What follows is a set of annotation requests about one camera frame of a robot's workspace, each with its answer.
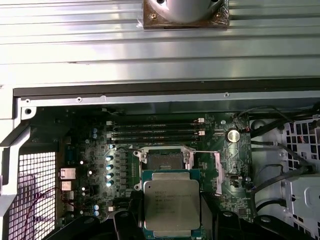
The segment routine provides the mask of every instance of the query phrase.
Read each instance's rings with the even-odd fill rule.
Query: red wire
[[[30,212],[32,210],[32,208],[34,207],[34,205],[39,201],[39,199],[41,199],[44,195],[46,195],[47,193],[51,192],[52,190],[55,190],[55,189],[59,189],[58,187],[53,187],[53,188],[50,188],[48,189],[47,191],[45,191],[44,193],[40,194],[34,201],[33,203],[31,204],[31,206],[29,207],[28,209],[28,212],[26,214],[26,219],[25,219],[25,222],[24,222],[24,233],[23,233],[23,238],[22,240],[26,240],[26,237],[27,237],[27,226],[28,226],[28,219],[29,219],[29,215],[30,215]]]
[[[24,233],[23,233],[23,238],[22,240],[26,240],[26,237],[27,237],[27,226],[28,226],[28,218],[29,218],[29,214],[32,210],[32,208],[34,207],[34,205],[39,201],[39,199],[41,199],[44,195],[46,195],[47,193],[51,192],[52,190],[56,190],[58,189],[60,191],[60,199],[63,203],[65,204],[69,204],[70,206],[75,207],[74,204],[70,203],[69,201],[65,201],[62,199],[62,190],[59,188],[59,187],[53,187],[53,188],[50,188],[48,190],[46,190],[44,193],[40,194],[34,201],[33,203],[31,204],[31,206],[29,207],[28,209],[28,212],[26,214],[26,219],[25,219],[25,222],[24,222]]]

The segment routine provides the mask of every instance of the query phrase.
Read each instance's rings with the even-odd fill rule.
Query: sheet metal
[[[3,0],[0,84],[320,75],[320,1],[230,0],[229,5],[227,30],[144,30],[141,0]]]

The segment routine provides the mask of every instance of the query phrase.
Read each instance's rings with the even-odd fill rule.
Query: green circuit board
[[[200,171],[200,190],[216,194],[219,188],[217,179],[222,169],[225,177],[221,184],[222,193],[217,194],[219,206],[223,210],[238,213],[245,220],[252,222],[250,191],[253,187],[251,181],[253,170],[250,134],[242,132],[240,140],[235,143],[226,140],[226,133],[230,129],[245,129],[249,125],[249,119],[244,116],[235,122],[233,115],[233,113],[133,116],[108,114],[82,123],[74,130],[74,141],[68,146],[71,151],[76,151],[75,156],[68,156],[65,161],[67,166],[78,165],[79,161],[85,163],[84,166],[80,166],[82,170],[77,171],[77,178],[73,184],[76,201],[79,204],[86,202],[85,215],[92,215],[93,206],[99,205],[98,217],[103,221],[109,214],[110,207],[113,207],[115,199],[129,198],[131,191],[135,190],[135,185],[141,179],[139,158],[133,151],[126,149],[179,145],[204,151],[194,155],[193,168]],[[177,131],[186,126],[193,127],[193,123],[199,119],[203,121],[200,128],[204,134],[192,136]],[[115,134],[119,130],[127,131],[128,134]],[[108,147],[110,144],[122,150],[110,149]],[[216,157],[212,152],[219,153],[222,165],[220,170],[216,168]],[[112,161],[106,162],[106,156],[112,156]],[[114,166],[113,169],[106,170],[106,165],[110,163]],[[85,174],[88,170],[94,170],[94,174]],[[113,184],[107,187],[106,174],[110,172],[114,175]],[[240,180],[235,184],[228,175],[240,176]],[[81,187],[91,185],[98,186],[99,191],[94,196],[82,196]]]

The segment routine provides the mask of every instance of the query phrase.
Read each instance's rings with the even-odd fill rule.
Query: ram slot
[[[183,128],[183,129],[156,129],[156,130],[151,130],[151,129],[127,129],[127,130],[122,130],[122,131],[114,131],[114,135],[129,135],[129,134],[137,134],[137,133],[143,133],[143,134],[148,134],[148,133],[164,133],[164,132],[178,132],[178,133],[198,133],[199,131],[205,131],[205,128],[201,127],[196,127],[196,128]]]
[[[125,122],[114,122],[116,126],[126,127],[126,126],[145,126],[145,125],[201,125],[205,124],[204,118],[189,119],[189,120],[161,120],[161,121],[125,121]]]
[[[189,138],[182,138],[179,137],[174,139],[172,137],[165,139],[165,138],[142,138],[142,139],[121,139],[121,140],[112,140],[113,144],[167,144],[167,143],[193,143],[193,142],[200,142],[201,139],[199,137],[189,137]]]
[[[199,127],[198,125],[145,125],[145,126],[127,126],[113,128],[114,132],[126,132],[126,131],[156,131],[156,130],[188,130],[188,129],[203,129],[205,127]]]
[[[112,134],[113,139],[123,138],[162,138],[162,137],[193,137],[200,136],[201,132],[137,132],[131,134]]]

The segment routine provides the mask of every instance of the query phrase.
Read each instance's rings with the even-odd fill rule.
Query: blue capacitor
[[[110,180],[106,182],[107,187],[111,187],[114,184],[114,181]]]
[[[111,179],[113,176],[114,174],[111,172],[111,173],[108,173],[105,177],[106,179]]]
[[[108,171],[110,171],[111,169],[113,169],[114,166],[112,164],[109,164],[105,167],[105,169],[107,169]]]
[[[105,157],[105,160],[107,160],[107,161],[111,161],[112,159],[114,159],[113,156],[106,156],[106,157]]]

